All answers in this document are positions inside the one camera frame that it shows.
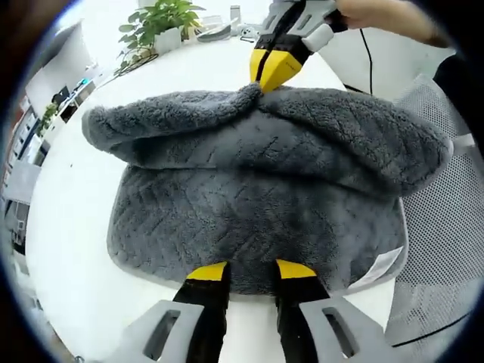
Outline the person's right hand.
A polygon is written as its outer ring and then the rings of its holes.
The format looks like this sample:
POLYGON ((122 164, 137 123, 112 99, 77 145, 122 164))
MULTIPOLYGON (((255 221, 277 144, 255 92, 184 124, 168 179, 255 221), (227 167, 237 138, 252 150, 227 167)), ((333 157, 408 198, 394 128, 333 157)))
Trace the person's right hand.
POLYGON ((336 5, 348 28, 375 27, 382 29, 392 12, 393 1, 338 0, 336 5))

